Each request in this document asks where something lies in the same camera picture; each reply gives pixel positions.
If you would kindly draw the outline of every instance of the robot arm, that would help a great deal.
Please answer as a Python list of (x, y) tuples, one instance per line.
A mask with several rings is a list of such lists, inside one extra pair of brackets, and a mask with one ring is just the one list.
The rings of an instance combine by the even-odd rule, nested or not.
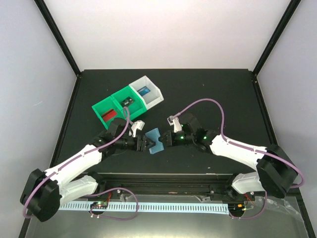
[(51, 218), (63, 205), (79, 197), (104, 190), (102, 176), (90, 172), (78, 180), (74, 180), (82, 172), (93, 165), (100, 163), (105, 158), (115, 153), (116, 149), (129, 149), (133, 151), (145, 151), (155, 143), (146, 136), (137, 135), (136, 131), (143, 128), (144, 122), (137, 121), (129, 128), (129, 131), (113, 144), (98, 149), (120, 133), (126, 124), (126, 120), (115, 118), (109, 125), (108, 130), (103, 131), (94, 138), (92, 143), (86, 145), (80, 152), (67, 159), (63, 163), (45, 170), (34, 170), (25, 185), (20, 202), (24, 205), (32, 191), (40, 182), (54, 173), (31, 198), (27, 209), (32, 212), (41, 222)]
[(255, 171), (238, 174), (231, 179), (229, 186), (234, 192), (245, 194), (250, 191), (267, 191), (272, 196), (284, 198), (298, 175), (283, 162), (263, 153), (256, 153), (256, 151), (270, 152), (293, 164), (277, 145), (254, 146), (227, 137), (223, 138), (213, 130), (203, 129), (192, 114), (184, 114), (179, 118), (169, 117), (167, 121), (174, 126), (174, 129), (160, 137), (159, 141), (165, 146), (192, 144), (201, 152), (230, 158)]

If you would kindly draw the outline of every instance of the black metal post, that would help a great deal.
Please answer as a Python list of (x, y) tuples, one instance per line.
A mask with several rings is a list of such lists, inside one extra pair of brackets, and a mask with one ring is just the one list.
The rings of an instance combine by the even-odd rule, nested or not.
[(282, 32), (284, 31), (287, 23), (291, 19), (293, 13), (295, 12), (298, 4), (301, 2), (301, 0), (291, 0), (286, 11), (284, 12), (281, 20), (279, 21), (273, 35), (271, 36), (271, 39), (269, 40), (266, 48), (264, 49), (256, 67), (253, 70), (253, 74), (257, 76), (265, 64), (265, 61), (267, 60), (269, 54), (273, 50), (276, 42), (278, 41), (278, 38), (281, 36)]
[(44, 0), (34, 0), (36, 5), (38, 6), (40, 12), (42, 13), (46, 23), (48, 24), (49, 28), (51, 29), (53, 35), (55, 36), (55, 39), (57, 40), (61, 50), (63, 51), (64, 55), (66, 56), (70, 66), (72, 67), (75, 75), (78, 77), (81, 75), (81, 72), (66, 44), (64, 41), (64, 38), (62, 37), (48, 7), (46, 6)]

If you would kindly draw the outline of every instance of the black base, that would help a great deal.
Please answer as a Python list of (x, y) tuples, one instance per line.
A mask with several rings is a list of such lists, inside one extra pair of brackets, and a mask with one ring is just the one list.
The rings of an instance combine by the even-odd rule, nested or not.
[[(104, 175), (106, 181), (105, 190), (124, 187), (133, 191), (136, 195), (184, 195), (209, 197), (212, 201), (222, 201), (230, 204), (240, 204), (247, 201), (243, 194), (238, 194), (228, 186), (232, 176), (173, 176), (161, 175), (153, 178), (153, 175)], [(120, 194), (112, 192), (112, 199), (119, 199), (120, 195), (130, 193), (122, 191)], [(248, 197), (254, 201), (255, 197), (248, 193)], [(98, 200), (107, 200), (108, 194), (101, 195)]]
[[(78, 87), (59, 154), (57, 165), (68, 159), (98, 135), (104, 127), (91, 106), (142, 76), (148, 76), (161, 90), (164, 101), (138, 119), (146, 124), (143, 133), (159, 128), (170, 130), (167, 117), (201, 98), (213, 98), (225, 111), (228, 137), (249, 144), (268, 146), (266, 131), (253, 75), (246, 69), (132, 69), (85, 70)], [(203, 102), (188, 110), (204, 128), (219, 131), (221, 114), (216, 105)], [(252, 169), (228, 158), (204, 154), (194, 147), (166, 148), (154, 155), (132, 151), (111, 156), (91, 170), (98, 173), (137, 174), (234, 174)]]

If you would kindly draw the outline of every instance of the white wall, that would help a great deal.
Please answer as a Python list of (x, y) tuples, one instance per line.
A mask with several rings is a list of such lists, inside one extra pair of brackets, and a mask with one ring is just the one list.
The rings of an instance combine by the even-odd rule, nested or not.
[(280, 146), (306, 175), (301, 188), (317, 232), (317, 1), (302, 1), (259, 74)]
[(49, 166), (76, 77), (34, 1), (1, 1), (0, 16), (0, 236), (16, 238), (22, 190)]
[(253, 70), (290, 0), (45, 2), (81, 70)]

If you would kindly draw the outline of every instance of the black frame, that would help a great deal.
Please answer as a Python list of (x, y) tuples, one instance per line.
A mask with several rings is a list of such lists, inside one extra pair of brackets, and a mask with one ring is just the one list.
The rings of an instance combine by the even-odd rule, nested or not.
[[(53, 163), (58, 159), (58, 156), (59, 156), (59, 152), (60, 152), (60, 149), (61, 149), (61, 145), (63, 143), (64, 135), (65, 135), (65, 132), (66, 132), (66, 129), (67, 129), (67, 125), (68, 125), (68, 122), (69, 122), (69, 118), (70, 118), (70, 115), (71, 115), (71, 112), (72, 112), (72, 109), (73, 109), (73, 106), (74, 106), (74, 102), (76, 100), (76, 96), (77, 96), (77, 92), (78, 92), (78, 89), (79, 89), (79, 85), (80, 85), (80, 82), (81, 82), (81, 71), (78, 68), (78, 66), (76, 64), (76, 61), (73, 58), (73, 56), (72, 56), (72, 54), (71, 54), (66, 42), (64, 41), (64, 38), (63, 38), (61, 32), (59, 31), (59, 29), (58, 29), (58, 27), (57, 27), (52, 15), (51, 15), (50, 11), (49, 11), (49, 9), (47, 8), (47, 6), (45, 4), (45, 1), (44, 0), (34, 0), (34, 2), (38, 6), (40, 12), (42, 13), (42, 15), (43, 15), (43, 17), (45, 19), (45, 21), (47, 22), (49, 28), (51, 29), (51, 31), (52, 31), (52, 33), (54, 35), (54, 37), (56, 38), (56, 41), (58, 42), (58, 44), (61, 47), (63, 53), (65, 54), (65, 57), (67, 58), (69, 64), (71, 65), (75, 75), (77, 76), (75, 87), (74, 87), (73, 93), (71, 95), (71, 99), (70, 99), (70, 102), (69, 102), (69, 105), (68, 105), (68, 108), (67, 108), (67, 111), (66, 111), (66, 115), (65, 115), (65, 118), (64, 118), (64, 121), (63, 121), (63, 125), (62, 125), (62, 128), (61, 128), (59, 137), (58, 137), (58, 141), (57, 141), (57, 144), (56, 144), (56, 147), (55, 147), (55, 151), (54, 151), (53, 157), (52, 157), (52, 161), (51, 161), (51, 164), (50, 164), (50, 167), (51, 167), (53, 165)], [(297, 8), (297, 6), (299, 5), (300, 2), (301, 2), (301, 0), (291, 0), (290, 1), (287, 9), (285, 10), (285, 13), (283, 14), (279, 24), (277, 25), (273, 35), (270, 38), (265, 50), (263, 51), (263, 53), (262, 53), (257, 65), (255, 66), (253, 72), (252, 73), (250, 72), (252, 74), (252, 82), (253, 82), (253, 85), (254, 85), (254, 90), (255, 90), (255, 93), (257, 95), (258, 103), (259, 103), (259, 106), (260, 106), (260, 109), (261, 109), (261, 113), (262, 113), (262, 116), (263, 116), (263, 119), (264, 119), (264, 122), (265, 122), (266, 130), (267, 130), (270, 142), (271, 143), (275, 143), (275, 144), (277, 144), (277, 140), (276, 140), (276, 137), (275, 137), (275, 134), (274, 134), (274, 130), (273, 130), (273, 127), (272, 127), (272, 124), (271, 124), (271, 121), (270, 121), (270, 118), (269, 118), (269, 115), (268, 115), (268, 112), (267, 112), (267, 109), (266, 109), (266, 106), (265, 106), (265, 103), (264, 103), (264, 99), (263, 99), (263, 96), (262, 96), (262, 93), (261, 93), (260, 86), (258, 84), (257, 75), (259, 74), (261, 68), (263, 67), (263, 65), (265, 64), (266, 60), (268, 59), (271, 51), (273, 50), (275, 44), (277, 43), (279, 37), (281, 36), (281, 34), (284, 31), (287, 23), (291, 19), (293, 13), (295, 12), (295, 10), (296, 10), (296, 8)], [(304, 201), (303, 201), (303, 198), (301, 196), (301, 193), (300, 193), (299, 189), (293, 189), (288, 195), (289, 196), (295, 196), (297, 198), (297, 202), (298, 202), (298, 205), (300, 207), (300, 210), (301, 210), (304, 222), (305, 222), (305, 227), (306, 227), (306, 230), (308, 232), (308, 235), (311, 238), (316, 237), (315, 233), (314, 233), (314, 230), (313, 230), (313, 226), (312, 226), (312, 224), (311, 224), (311, 222), (309, 220), (309, 216), (308, 216), (308, 213), (307, 213), (307, 210), (306, 210), (306, 207), (305, 207), (305, 204), (304, 204)], [(21, 229), (20, 236), (19, 236), (20, 238), (25, 237), (27, 229), (28, 229), (28, 226), (29, 226), (29, 219), (25, 219), (25, 221), (23, 223), (23, 226), (22, 226), (22, 229)]]

